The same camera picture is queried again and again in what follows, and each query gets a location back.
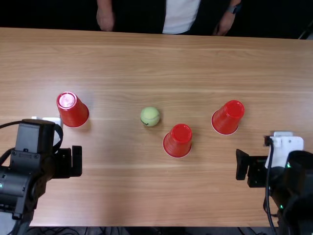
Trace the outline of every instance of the floor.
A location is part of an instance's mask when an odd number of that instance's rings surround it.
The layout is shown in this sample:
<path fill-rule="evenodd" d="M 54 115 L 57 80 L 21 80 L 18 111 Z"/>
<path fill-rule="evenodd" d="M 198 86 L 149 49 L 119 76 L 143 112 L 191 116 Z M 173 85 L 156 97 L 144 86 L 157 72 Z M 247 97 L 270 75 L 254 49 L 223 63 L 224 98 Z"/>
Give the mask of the floor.
<path fill-rule="evenodd" d="M 171 235 L 162 232 L 162 228 L 154 227 L 156 235 Z M 272 235 L 269 227 L 240 228 L 237 227 L 187 227 L 182 235 Z M 124 227 L 32 227 L 26 235 L 129 235 Z"/>

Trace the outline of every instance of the wristwatch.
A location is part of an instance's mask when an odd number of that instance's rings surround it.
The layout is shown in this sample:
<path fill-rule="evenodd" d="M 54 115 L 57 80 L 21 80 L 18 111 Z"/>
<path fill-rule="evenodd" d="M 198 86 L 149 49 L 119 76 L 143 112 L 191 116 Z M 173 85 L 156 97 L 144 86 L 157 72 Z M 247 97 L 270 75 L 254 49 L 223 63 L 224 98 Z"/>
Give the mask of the wristwatch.
<path fill-rule="evenodd" d="M 227 11 L 229 11 L 229 12 L 232 13 L 232 14 L 236 14 L 237 12 L 240 11 L 241 7 L 242 7 L 242 4 L 241 4 L 241 3 L 240 3 L 240 4 L 237 4 L 237 5 L 235 5 L 235 6 L 229 6 L 228 9 L 227 9 Z"/>

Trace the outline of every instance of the red cup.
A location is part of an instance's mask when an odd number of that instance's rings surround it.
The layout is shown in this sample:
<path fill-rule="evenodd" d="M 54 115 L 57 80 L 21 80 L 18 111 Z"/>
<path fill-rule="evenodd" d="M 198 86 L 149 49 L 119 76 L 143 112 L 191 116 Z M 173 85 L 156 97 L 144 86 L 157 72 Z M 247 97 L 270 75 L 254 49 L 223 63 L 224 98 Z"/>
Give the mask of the red cup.
<path fill-rule="evenodd" d="M 218 133 L 231 135 L 238 129 L 244 114 L 244 105 L 237 100 L 231 100 L 213 114 L 211 123 Z"/>
<path fill-rule="evenodd" d="M 163 139 L 165 152 L 174 157 L 186 156 L 191 149 L 192 132 L 186 124 L 177 124 Z"/>
<path fill-rule="evenodd" d="M 89 117 L 89 110 L 85 104 L 73 93 L 63 92 L 57 98 L 57 106 L 64 125 L 79 127 Z"/>

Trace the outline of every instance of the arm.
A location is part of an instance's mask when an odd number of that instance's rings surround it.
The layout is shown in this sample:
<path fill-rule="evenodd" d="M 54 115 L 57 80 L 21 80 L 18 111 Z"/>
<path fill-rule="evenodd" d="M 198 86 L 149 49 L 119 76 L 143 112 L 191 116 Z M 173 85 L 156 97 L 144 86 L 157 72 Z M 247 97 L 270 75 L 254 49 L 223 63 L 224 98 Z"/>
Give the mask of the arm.
<path fill-rule="evenodd" d="M 114 27 L 114 13 L 112 0 L 97 0 L 97 22 L 102 31 L 112 31 Z"/>
<path fill-rule="evenodd" d="M 241 3 L 241 0 L 231 0 L 229 7 L 234 7 Z M 235 20 L 235 14 L 229 12 L 228 10 L 224 13 L 221 21 L 216 26 L 213 35 L 216 36 L 225 36 L 226 33 L 230 30 Z"/>

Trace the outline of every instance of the black jacket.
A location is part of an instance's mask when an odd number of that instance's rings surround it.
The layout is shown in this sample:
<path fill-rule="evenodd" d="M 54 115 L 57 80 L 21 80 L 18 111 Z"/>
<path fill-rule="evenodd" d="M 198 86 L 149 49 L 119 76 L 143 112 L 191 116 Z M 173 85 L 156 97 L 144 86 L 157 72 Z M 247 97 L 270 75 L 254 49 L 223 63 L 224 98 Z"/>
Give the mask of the black jacket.
<path fill-rule="evenodd" d="M 162 33 L 165 0 L 113 0 L 114 30 L 117 32 Z M 230 0 L 201 0 L 197 17 L 188 34 L 211 35 Z"/>

